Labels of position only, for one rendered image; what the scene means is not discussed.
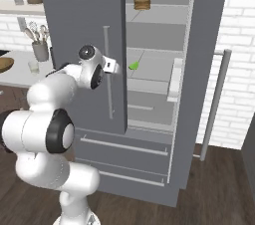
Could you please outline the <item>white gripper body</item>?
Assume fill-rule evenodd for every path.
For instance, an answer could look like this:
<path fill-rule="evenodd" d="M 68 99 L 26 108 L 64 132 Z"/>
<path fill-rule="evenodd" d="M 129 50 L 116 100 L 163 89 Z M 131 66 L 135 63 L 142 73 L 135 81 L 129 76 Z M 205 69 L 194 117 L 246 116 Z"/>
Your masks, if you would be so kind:
<path fill-rule="evenodd" d="M 121 73 L 121 66 L 114 59 L 113 59 L 113 62 L 112 62 L 112 66 L 113 66 L 113 71 L 112 71 L 113 74 L 120 74 Z"/>

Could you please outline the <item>grey fridge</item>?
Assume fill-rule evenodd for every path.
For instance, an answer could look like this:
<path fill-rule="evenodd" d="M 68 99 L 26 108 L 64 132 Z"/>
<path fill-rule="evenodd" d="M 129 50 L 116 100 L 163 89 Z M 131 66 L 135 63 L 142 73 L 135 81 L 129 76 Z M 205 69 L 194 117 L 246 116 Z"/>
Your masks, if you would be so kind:
<path fill-rule="evenodd" d="M 188 44 L 192 0 L 151 0 L 149 10 L 135 10 L 133 0 L 126 0 L 126 42 L 127 42 L 127 105 L 128 91 L 161 94 L 168 96 L 173 62 L 182 62 L 181 82 L 171 125 L 127 118 L 127 130 L 138 129 L 175 136 L 178 101 L 183 80 L 183 63 Z M 137 70 L 128 66 L 139 62 Z M 171 169 L 171 148 L 166 183 L 169 184 Z"/>

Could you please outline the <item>white fridge door bin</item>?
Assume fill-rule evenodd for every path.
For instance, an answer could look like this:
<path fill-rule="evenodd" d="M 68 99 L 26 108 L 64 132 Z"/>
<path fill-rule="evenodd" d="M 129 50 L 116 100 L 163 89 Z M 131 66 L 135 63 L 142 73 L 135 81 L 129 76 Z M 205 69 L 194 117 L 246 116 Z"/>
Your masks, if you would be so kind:
<path fill-rule="evenodd" d="M 167 96 L 167 100 L 169 102 L 175 103 L 178 98 L 180 82 L 181 82 L 182 62 L 183 60 L 180 58 L 175 58 L 173 62 L 171 78 L 170 78 L 169 88 L 168 88 L 168 96 Z"/>

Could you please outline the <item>grey fridge crisper drawer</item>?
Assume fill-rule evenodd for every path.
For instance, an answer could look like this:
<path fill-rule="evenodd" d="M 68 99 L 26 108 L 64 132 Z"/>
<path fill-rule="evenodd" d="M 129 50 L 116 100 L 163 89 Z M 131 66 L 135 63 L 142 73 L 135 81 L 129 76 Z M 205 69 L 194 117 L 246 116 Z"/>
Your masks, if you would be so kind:
<path fill-rule="evenodd" d="M 165 95 L 127 92 L 127 117 L 133 120 L 171 125 L 174 103 Z"/>

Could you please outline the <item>grey closed fridge door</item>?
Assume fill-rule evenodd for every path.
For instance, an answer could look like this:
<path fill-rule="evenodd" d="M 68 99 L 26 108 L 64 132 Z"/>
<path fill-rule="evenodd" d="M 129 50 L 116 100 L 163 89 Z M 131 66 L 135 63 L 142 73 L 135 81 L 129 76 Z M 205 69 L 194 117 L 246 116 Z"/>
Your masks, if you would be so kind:
<path fill-rule="evenodd" d="M 122 134 L 128 126 L 126 0 L 43 0 L 56 69 L 76 64 L 91 44 L 105 52 L 103 26 L 109 28 L 109 56 L 121 66 L 111 74 L 114 118 L 110 119 L 107 75 L 95 90 L 80 89 L 68 112 L 78 128 Z"/>

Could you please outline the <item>clear drinking glass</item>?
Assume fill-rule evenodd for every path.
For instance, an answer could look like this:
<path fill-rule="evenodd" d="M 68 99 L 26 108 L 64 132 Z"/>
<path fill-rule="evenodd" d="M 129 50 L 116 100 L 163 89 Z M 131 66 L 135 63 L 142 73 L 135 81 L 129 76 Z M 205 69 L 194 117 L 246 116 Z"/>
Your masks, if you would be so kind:
<path fill-rule="evenodd" d="M 32 75 L 38 75 L 40 73 L 39 63 L 37 61 L 30 61 L 28 67 Z"/>

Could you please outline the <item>grey open fridge door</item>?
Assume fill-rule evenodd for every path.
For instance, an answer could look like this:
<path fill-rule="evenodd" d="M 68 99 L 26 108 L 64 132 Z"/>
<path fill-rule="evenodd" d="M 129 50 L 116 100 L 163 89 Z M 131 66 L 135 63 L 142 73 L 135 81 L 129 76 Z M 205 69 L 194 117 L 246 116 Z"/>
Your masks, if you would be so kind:
<path fill-rule="evenodd" d="M 192 0 L 169 185 L 185 188 L 225 0 Z"/>

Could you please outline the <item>grey fridge drawer front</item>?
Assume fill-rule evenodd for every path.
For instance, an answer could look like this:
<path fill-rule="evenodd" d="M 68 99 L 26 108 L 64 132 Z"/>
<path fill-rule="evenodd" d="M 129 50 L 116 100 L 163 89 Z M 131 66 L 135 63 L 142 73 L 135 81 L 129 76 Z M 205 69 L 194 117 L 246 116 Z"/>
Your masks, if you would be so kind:
<path fill-rule="evenodd" d="M 167 151 L 168 156 L 82 142 L 80 140 L 81 137 Z M 75 157 L 145 172 L 166 174 L 169 165 L 171 141 L 171 134 L 153 131 L 129 128 L 125 134 L 116 134 L 78 128 L 76 130 Z"/>
<path fill-rule="evenodd" d="M 124 179 L 113 178 L 101 175 L 99 190 L 102 192 L 175 207 L 177 203 L 179 188 L 166 183 L 166 176 L 159 173 L 145 172 L 137 169 L 130 169 L 122 166 L 110 165 L 102 162 L 95 162 L 87 159 L 77 158 L 78 163 L 83 163 L 96 168 L 98 171 L 118 173 L 122 175 L 137 176 L 147 179 L 163 179 L 165 186 L 159 187 L 143 184 Z"/>

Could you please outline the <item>brown wooden bowl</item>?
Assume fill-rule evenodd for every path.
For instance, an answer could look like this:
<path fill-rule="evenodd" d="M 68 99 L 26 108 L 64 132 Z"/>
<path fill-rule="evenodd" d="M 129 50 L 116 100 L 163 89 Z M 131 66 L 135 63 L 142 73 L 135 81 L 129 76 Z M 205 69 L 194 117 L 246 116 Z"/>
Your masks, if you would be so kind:
<path fill-rule="evenodd" d="M 0 58 L 0 74 L 12 68 L 14 60 L 12 58 Z"/>

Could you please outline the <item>grey utensil pot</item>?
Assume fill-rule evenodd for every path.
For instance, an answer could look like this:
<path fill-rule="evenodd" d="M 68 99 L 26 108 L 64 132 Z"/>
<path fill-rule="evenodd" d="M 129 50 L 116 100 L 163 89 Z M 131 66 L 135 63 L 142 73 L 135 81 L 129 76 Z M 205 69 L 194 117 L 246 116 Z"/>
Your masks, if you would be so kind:
<path fill-rule="evenodd" d="M 49 50 L 46 42 L 33 42 L 32 48 L 38 62 L 46 62 L 49 60 Z"/>

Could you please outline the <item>metal whisk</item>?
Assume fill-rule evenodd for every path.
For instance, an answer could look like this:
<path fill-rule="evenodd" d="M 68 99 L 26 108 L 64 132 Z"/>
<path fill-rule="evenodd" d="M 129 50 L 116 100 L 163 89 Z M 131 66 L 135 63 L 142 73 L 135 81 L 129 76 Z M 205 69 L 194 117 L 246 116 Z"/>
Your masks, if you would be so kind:
<path fill-rule="evenodd" d="M 37 35 L 37 24 L 33 21 L 29 22 L 29 28 L 34 33 L 36 41 L 39 41 L 40 36 Z"/>

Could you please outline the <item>wooden spoon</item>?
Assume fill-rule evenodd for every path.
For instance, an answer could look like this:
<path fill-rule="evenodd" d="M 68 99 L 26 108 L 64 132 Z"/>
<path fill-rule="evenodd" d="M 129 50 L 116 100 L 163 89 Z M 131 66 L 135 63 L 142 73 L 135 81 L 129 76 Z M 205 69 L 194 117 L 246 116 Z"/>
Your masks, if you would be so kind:
<path fill-rule="evenodd" d="M 36 41 L 34 34 L 29 28 L 25 28 L 24 32 L 33 42 Z"/>

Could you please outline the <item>brown base cupboards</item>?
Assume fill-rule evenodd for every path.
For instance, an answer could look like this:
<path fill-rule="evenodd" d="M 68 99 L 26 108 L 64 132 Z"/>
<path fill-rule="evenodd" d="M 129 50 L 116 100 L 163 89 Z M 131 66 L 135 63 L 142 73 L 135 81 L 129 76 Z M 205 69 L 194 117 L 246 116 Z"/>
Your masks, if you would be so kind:
<path fill-rule="evenodd" d="M 27 110 L 27 92 L 25 88 L 0 86 L 0 113 L 7 110 Z"/>

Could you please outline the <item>dark grey cabinet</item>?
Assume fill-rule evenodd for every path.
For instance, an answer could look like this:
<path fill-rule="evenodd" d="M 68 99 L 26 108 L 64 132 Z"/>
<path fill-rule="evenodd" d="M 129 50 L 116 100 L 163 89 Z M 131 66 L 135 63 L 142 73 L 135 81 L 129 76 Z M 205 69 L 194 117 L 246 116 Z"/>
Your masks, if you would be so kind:
<path fill-rule="evenodd" d="M 241 154 L 244 164 L 244 190 L 255 203 L 255 113 L 247 129 Z"/>

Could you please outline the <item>pale wall shelf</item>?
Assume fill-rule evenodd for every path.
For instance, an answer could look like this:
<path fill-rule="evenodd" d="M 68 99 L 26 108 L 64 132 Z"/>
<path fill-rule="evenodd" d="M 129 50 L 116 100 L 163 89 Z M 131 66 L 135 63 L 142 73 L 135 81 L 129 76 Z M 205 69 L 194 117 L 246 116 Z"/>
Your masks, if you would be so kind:
<path fill-rule="evenodd" d="M 16 5 L 13 1 L 0 0 L 0 14 L 44 16 L 43 4 Z"/>

